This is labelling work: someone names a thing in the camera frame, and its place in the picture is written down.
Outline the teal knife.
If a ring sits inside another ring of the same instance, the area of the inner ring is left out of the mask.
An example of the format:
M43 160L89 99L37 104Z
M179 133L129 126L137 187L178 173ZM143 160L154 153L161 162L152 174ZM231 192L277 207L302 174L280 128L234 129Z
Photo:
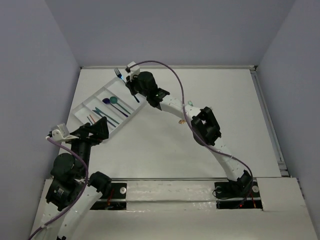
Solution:
M113 119L112 117L110 117L109 115L107 115L106 113L104 113L102 110L100 110L99 108L95 107L95 109L92 110L93 112L95 112L97 115L99 115L100 117L107 117L108 122L112 123L116 123L117 125L119 125L120 123L118 121L116 121L115 119Z

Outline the blue metal fork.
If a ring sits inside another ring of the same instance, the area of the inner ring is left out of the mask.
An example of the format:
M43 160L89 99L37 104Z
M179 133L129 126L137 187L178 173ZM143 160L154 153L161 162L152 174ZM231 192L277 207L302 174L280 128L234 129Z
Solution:
M121 74L121 72L119 71L119 69L117 67L114 68L114 73L119 79L121 79L123 81L124 84L126 83L123 75ZM140 100L135 95L133 95L133 97L138 103L140 103Z

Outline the purple metal spoon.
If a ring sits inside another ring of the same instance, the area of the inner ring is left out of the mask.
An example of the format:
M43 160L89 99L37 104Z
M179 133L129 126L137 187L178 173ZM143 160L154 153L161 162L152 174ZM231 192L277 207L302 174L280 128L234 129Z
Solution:
M128 117L128 115L126 113L124 113L123 111L121 111L120 109L118 109L116 106L114 106L109 98L104 98L102 100L102 102L106 105L112 106L113 108L115 108L117 111L119 111L122 115L124 115L126 118Z

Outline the teal spoon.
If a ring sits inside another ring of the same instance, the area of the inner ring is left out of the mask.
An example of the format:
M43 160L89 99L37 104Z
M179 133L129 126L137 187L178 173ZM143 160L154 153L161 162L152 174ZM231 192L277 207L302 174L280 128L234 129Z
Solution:
M119 101L118 101L118 98L116 96L111 96L110 97L110 102L112 104L116 104L118 105L120 108L122 108L126 113L128 113L129 115L131 114L124 106L122 106Z

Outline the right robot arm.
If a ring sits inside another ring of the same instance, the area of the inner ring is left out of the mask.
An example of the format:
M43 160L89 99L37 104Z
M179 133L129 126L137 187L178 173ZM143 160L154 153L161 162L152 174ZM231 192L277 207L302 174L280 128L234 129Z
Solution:
M253 176L245 165L236 160L222 141L221 128L209 107L198 108L174 98L168 91L159 88L149 71L125 69L126 87L132 95L144 96L153 108L185 120L191 127L193 138L201 146L212 147L214 155L224 170L230 190L235 196L247 194L253 185Z

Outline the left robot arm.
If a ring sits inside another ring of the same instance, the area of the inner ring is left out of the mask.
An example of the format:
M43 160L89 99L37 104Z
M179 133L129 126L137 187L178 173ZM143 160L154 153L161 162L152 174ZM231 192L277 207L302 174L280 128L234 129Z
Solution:
M46 140L65 152L54 159L43 216L29 239L72 239L96 201L110 195L111 178L100 171L89 174L91 148L108 138L106 117L85 123L73 132L64 123L51 129Z

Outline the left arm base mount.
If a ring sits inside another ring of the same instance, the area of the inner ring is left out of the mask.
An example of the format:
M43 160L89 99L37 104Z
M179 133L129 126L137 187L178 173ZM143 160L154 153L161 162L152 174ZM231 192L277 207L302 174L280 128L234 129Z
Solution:
M127 182L115 181L111 183L111 190L107 196L102 196L90 208L92 211L122 211L127 209Z

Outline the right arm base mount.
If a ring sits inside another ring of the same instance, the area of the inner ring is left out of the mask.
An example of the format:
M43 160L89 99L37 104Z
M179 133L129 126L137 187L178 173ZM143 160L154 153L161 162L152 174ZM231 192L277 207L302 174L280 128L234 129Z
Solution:
M235 193L231 190L230 183L227 181L218 181L214 183L212 195L216 199L216 208L218 210L236 209L263 209L258 182L253 181L250 195L247 193Z

